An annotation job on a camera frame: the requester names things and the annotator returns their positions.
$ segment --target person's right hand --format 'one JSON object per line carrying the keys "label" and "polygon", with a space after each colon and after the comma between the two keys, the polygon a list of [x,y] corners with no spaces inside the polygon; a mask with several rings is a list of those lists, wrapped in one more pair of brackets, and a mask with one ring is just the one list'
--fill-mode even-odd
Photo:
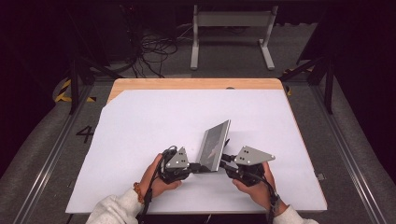
{"label": "person's right hand", "polygon": [[[271,173],[271,169],[270,166],[268,165],[268,162],[266,161],[263,162],[262,168],[264,168],[264,176],[266,180],[276,191],[274,176]],[[264,207],[267,211],[271,209],[270,192],[268,190],[268,187],[261,181],[259,184],[253,185],[251,187],[247,187],[239,180],[233,179],[233,184],[236,185],[236,187],[240,191],[250,195],[250,198],[253,200],[253,202],[257,203],[261,207]],[[288,207],[281,201],[279,204],[279,209],[276,211],[275,216],[282,214],[287,208]]]}

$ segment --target yellow and black tape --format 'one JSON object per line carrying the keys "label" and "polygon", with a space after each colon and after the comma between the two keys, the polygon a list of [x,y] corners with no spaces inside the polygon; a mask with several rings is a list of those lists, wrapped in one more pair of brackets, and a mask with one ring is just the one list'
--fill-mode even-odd
{"label": "yellow and black tape", "polygon": [[[62,85],[62,88],[59,91],[58,96],[55,98],[55,102],[72,102],[71,97],[64,95],[71,83],[72,80],[70,79],[70,77],[68,77],[67,80]],[[87,102],[96,102],[96,97],[92,97],[92,96],[88,97]]]}

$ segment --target white metal stand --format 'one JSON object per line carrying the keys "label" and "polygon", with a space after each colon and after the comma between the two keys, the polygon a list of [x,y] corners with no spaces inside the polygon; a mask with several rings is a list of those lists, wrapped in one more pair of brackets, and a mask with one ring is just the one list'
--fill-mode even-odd
{"label": "white metal stand", "polygon": [[268,41],[274,26],[277,7],[271,11],[200,11],[194,6],[193,14],[193,43],[191,53],[191,69],[198,69],[199,26],[265,26],[265,37],[259,39],[262,55],[268,70],[274,70],[275,66],[268,50]]}

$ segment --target person's left hand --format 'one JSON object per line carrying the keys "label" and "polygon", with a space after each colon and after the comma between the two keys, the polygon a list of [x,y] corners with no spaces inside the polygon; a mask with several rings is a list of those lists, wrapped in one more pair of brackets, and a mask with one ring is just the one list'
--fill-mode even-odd
{"label": "person's left hand", "polygon": [[[154,162],[148,167],[146,172],[143,174],[142,180],[140,181],[140,192],[143,197],[146,195],[146,191],[148,190],[149,187],[149,182],[154,174],[156,172],[155,168],[157,168],[158,162],[160,162],[161,158],[163,157],[162,154],[158,154],[157,157],[155,158]],[[181,181],[175,181],[170,184],[165,184],[159,177],[158,173],[156,174],[155,180],[152,182],[152,197],[155,198],[157,196],[160,196],[164,191],[169,190],[169,189],[176,189],[178,186],[181,185]]]}

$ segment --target person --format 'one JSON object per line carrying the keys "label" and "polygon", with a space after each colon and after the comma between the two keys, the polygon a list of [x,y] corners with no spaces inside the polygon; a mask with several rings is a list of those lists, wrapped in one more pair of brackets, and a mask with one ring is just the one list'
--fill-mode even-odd
{"label": "person", "polygon": [[[132,223],[137,224],[135,218],[143,208],[143,198],[149,187],[149,182],[156,172],[158,162],[161,160],[162,154],[159,154],[154,162],[148,167],[139,184],[134,184],[133,188],[128,189],[120,197],[111,195],[104,198],[93,209],[87,223]],[[263,162],[264,176],[268,183],[276,190],[275,180],[271,173],[267,162]],[[253,202],[262,206],[266,210],[271,207],[270,195],[267,186],[260,182],[257,185],[247,187],[242,182],[233,179],[233,184],[242,192],[248,194]],[[181,181],[175,181],[169,185],[165,184],[160,178],[155,178],[152,183],[152,197],[158,197],[167,190],[177,189],[181,185]],[[274,224],[316,224],[312,219],[303,219],[292,208],[280,202],[279,208],[275,211]]]}

